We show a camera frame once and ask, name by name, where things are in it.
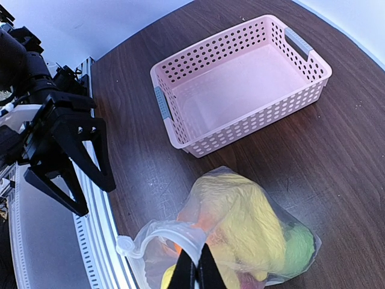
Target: yellow yarn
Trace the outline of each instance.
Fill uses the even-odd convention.
[[[162,284],[161,284],[161,289],[167,289],[168,286],[170,285],[171,279],[174,275],[176,265],[171,266],[164,272],[163,278],[162,278]]]
[[[268,273],[283,270],[283,231],[256,183],[235,173],[206,175],[196,181],[191,194],[201,206],[196,226],[209,234],[207,244],[228,289],[240,288],[236,272],[251,273],[263,281]],[[188,221],[184,214],[182,210],[178,220]],[[170,269],[162,289],[170,283]]]

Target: cable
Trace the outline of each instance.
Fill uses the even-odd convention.
[[[14,109],[14,105],[12,103],[7,103],[3,106],[2,110],[0,110],[0,117],[5,116],[7,113],[10,113]]]
[[[6,98],[6,99],[0,101],[0,107],[3,107],[4,105],[9,104],[14,99],[15,96],[16,95],[14,93],[12,93],[9,98]]]

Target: clear plastic bag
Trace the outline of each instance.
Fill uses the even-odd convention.
[[[255,182],[226,167],[199,178],[176,221],[119,236],[140,288],[166,289],[183,249],[197,265],[209,245],[228,289],[261,289],[305,272],[321,241]]]

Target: white wall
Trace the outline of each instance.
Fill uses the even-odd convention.
[[[75,68],[191,0],[2,0],[41,41],[47,60]]]
[[[294,0],[350,37],[385,69],[385,0]]]

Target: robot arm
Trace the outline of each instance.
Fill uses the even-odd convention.
[[[115,189],[108,158],[106,124],[91,117],[96,108],[86,79],[67,66],[51,77],[40,40],[27,28],[14,29],[14,18],[0,5],[0,90],[11,91],[0,107],[0,170],[29,164],[24,177],[66,208],[83,216],[87,203],[73,163],[102,190]],[[91,141],[94,164],[83,141]],[[51,179],[60,175],[72,197]]]

